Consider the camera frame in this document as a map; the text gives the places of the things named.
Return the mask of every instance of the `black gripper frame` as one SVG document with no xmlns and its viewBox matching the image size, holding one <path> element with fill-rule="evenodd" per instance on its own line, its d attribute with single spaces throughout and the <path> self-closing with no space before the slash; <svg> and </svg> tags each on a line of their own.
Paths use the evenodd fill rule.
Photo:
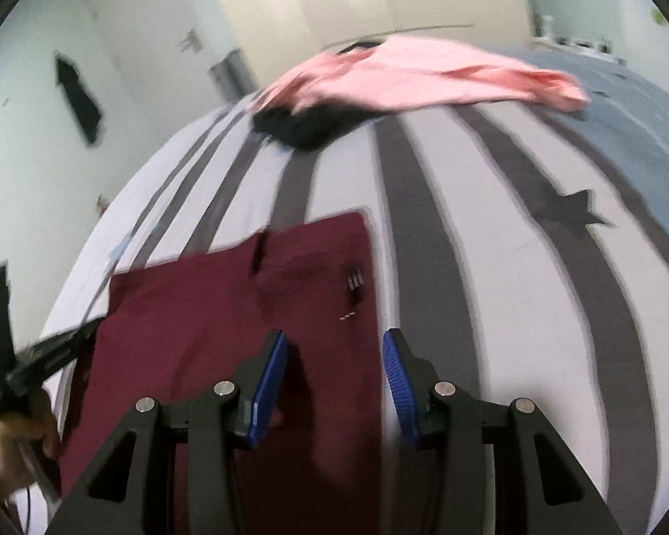
<svg viewBox="0 0 669 535">
<path fill-rule="evenodd" d="M 177 444 L 188 445 L 190 535 L 244 534 L 234 449 L 257 445 L 248 439 L 248 420 L 281 336 L 280 330 L 268 332 L 260 353 L 230 378 L 235 388 L 228 395 L 214 386 L 186 402 L 140 400 L 64 498 L 47 535 L 171 535 Z"/>
<path fill-rule="evenodd" d="M 509 406 L 477 400 L 461 387 L 436 389 L 432 364 L 389 331 L 418 412 L 419 450 L 439 453 L 437 535 L 481 535 L 484 446 L 493 445 L 496 535 L 621 535 L 600 493 L 542 411 L 529 399 Z"/>
<path fill-rule="evenodd" d="M 0 265 L 0 415 L 17 412 L 30 416 L 29 395 L 40 389 L 53 374 L 64 368 L 80 353 L 94 344 L 102 318 L 93 319 L 79 328 L 56 334 L 17 354 L 12 342 L 8 310 L 10 290 L 7 267 Z M 32 441 L 25 456 L 35 480 L 50 503 L 59 500 L 61 480 L 56 461 L 43 453 L 41 441 Z"/>
</svg>

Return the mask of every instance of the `bed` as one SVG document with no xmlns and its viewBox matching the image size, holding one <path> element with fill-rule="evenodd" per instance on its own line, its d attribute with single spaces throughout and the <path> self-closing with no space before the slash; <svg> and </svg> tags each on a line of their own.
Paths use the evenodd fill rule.
<svg viewBox="0 0 669 535">
<path fill-rule="evenodd" d="M 359 210 L 380 333 L 421 332 L 424 357 L 475 395 L 532 398 L 623 532 L 650 532 L 669 508 L 669 96 L 609 62 L 509 55 L 575 75 L 589 107 L 433 107 L 311 152 L 253 133 L 248 98 L 189 124 L 113 201 L 43 334 L 104 314 L 114 272 Z M 69 386 L 70 370 L 48 383 L 61 424 Z M 31 533 L 46 526 L 36 499 Z M 412 532 L 398 509 L 384 494 L 384 532 Z"/>
</svg>

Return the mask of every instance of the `cable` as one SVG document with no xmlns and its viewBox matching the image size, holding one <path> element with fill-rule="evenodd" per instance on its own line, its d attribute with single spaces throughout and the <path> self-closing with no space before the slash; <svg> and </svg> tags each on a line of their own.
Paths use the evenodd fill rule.
<svg viewBox="0 0 669 535">
<path fill-rule="evenodd" d="M 32 496 L 30 487 L 27 488 L 27 519 L 25 520 L 25 535 L 30 535 L 30 520 L 32 519 Z"/>
</svg>

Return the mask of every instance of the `human hand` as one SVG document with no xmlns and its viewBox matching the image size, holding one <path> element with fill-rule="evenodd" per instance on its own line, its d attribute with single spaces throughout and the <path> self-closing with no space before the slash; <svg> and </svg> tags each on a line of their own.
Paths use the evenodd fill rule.
<svg viewBox="0 0 669 535">
<path fill-rule="evenodd" d="M 19 441 L 43 439 L 45 455 L 51 459 L 58 456 L 57 421 L 50 397 L 43 389 L 30 395 L 30 412 L 30 417 L 16 413 L 0 416 L 0 501 L 34 483 L 20 453 Z"/>
</svg>

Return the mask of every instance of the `dark red towel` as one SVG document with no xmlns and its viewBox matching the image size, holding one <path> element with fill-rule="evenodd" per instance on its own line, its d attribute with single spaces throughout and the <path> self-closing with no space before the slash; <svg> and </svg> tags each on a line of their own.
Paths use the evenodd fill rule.
<svg viewBox="0 0 669 535">
<path fill-rule="evenodd" d="M 353 268 L 364 276 L 354 307 Z M 73 383 L 65 492 L 139 398 L 193 398 L 253 356 L 269 328 L 285 331 L 291 351 L 269 434 L 237 459 L 249 532 L 378 533 L 380 352 L 369 237 L 355 213 L 114 276 L 88 384 L 81 374 Z"/>
</svg>

